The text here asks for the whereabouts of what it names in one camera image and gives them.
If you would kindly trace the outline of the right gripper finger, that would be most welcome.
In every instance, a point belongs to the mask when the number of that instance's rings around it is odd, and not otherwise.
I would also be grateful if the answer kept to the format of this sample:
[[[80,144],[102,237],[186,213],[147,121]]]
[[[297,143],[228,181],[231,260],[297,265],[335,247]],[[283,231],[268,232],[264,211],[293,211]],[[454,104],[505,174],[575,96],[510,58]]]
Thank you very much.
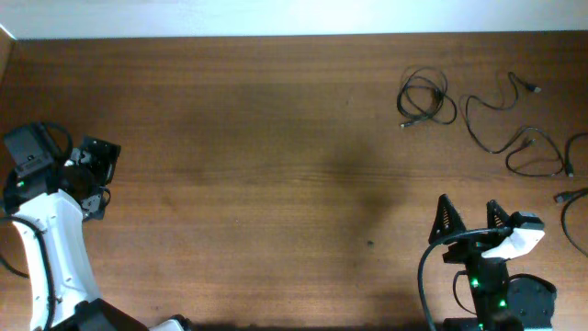
[[[496,200],[490,200],[486,203],[486,211],[488,228],[503,228],[509,224],[508,213]]]
[[[448,195],[442,194],[438,199],[435,220],[429,234],[428,243],[432,244],[442,237],[465,231],[465,224],[462,222],[458,211]]]

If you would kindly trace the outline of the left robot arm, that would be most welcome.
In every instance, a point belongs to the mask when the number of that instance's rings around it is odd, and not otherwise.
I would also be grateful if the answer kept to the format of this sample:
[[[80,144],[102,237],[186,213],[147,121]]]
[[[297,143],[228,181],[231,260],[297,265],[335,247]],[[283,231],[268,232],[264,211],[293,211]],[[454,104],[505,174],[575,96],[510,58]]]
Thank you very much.
[[[85,248],[83,224],[100,220],[110,202],[121,148],[86,136],[61,148],[51,131],[33,122],[4,143],[16,163],[3,189],[3,222],[24,246],[32,293],[32,330],[143,330],[144,325],[106,302]]]

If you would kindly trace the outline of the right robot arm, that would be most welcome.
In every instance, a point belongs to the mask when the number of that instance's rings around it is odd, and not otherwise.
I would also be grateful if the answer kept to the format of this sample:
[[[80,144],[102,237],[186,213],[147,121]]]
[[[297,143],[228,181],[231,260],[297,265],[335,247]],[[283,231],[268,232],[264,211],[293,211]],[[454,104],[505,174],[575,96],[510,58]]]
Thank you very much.
[[[496,200],[486,203],[487,226],[466,228],[448,195],[439,197],[435,220],[417,270],[424,316],[432,330],[551,330],[557,288],[540,277],[511,275],[507,263],[530,253],[545,236],[545,224],[530,212],[507,213]],[[446,264],[461,265],[455,279],[465,276],[474,310],[471,317],[447,318],[437,325],[424,294],[424,264],[445,245]]]

